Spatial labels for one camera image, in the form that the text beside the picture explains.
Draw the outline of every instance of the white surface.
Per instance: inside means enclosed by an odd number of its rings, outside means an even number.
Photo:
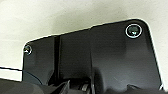
[[[22,49],[30,40],[139,18],[150,27],[168,90],[167,5],[167,0],[0,0],[0,66],[22,69]],[[20,81],[21,73],[0,70],[0,78]]]

